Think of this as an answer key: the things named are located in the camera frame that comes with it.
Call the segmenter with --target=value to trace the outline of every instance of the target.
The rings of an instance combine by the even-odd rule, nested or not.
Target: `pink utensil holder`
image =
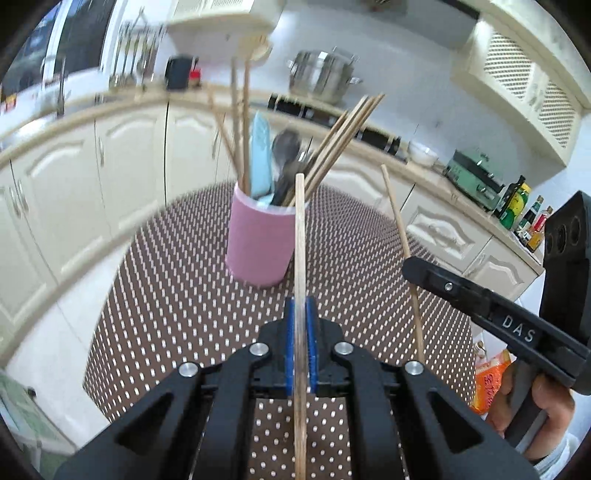
[[[226,266],[238,280],[257,287],[285,277],[296,247],[296,209],[259,206],[234,188]]]

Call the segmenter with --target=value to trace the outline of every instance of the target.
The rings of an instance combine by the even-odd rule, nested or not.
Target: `silver bolt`
[[[269,346],[266,343],[253,343],[249,351],[254,356],[265,356],[269,353]]]
[[[353,345],[349,342],[339,342],[335,345],[335,352],[339,355],[350,355],[353,353]]]
[[[181,377],[185,378],[194,377],[195,375],[197,375],[197,372],[199,372],[199,367],[191,362],[183,363],[178,368],[178,373],[181,375]]]
[[[411,375],[420,375],[425,371],[425,367],[421,362],[417,362],[416,360],[412,360],[404,365],[404,369]]]

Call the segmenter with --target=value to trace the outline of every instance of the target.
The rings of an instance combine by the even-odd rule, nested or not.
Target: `orange package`
[[[501,387],[503,372],[511,365],[507,350],[495,355],[490,362],[476,367],[476,395],[470,408],[478,415],[484,415],[491,407],[492,399]]]

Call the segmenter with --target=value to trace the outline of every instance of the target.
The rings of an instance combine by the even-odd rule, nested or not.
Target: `table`
[[[185,361],[213,365],[256,340],[282,316],[293,294],[285,280],[256,288],[224,264],[233,185],[190,194],[139,228],[117,272],[90,347],[84,389],[110,420]],[[319,314],[338,322],[345,338],[378,359],[401,364],[415,356],[402,248],[393,220],[327,187],[307,214],[307,287]],[[414,255],[434,257],[410,239]],[[474,394],[469,319],[419,289],[426,363],[462,399]],[[350,454],[345,401],[308,398],[309,477],[347,479]],[[294,477],[290,400],[255,407],[251,479]]]

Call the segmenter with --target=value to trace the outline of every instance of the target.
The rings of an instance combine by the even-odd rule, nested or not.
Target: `white floor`
[[[82,390],[95,326],[128,244],[94,266],[37,322],[10,360],[7,373],[37,391],[37,403],[82,447],[107,419]]]

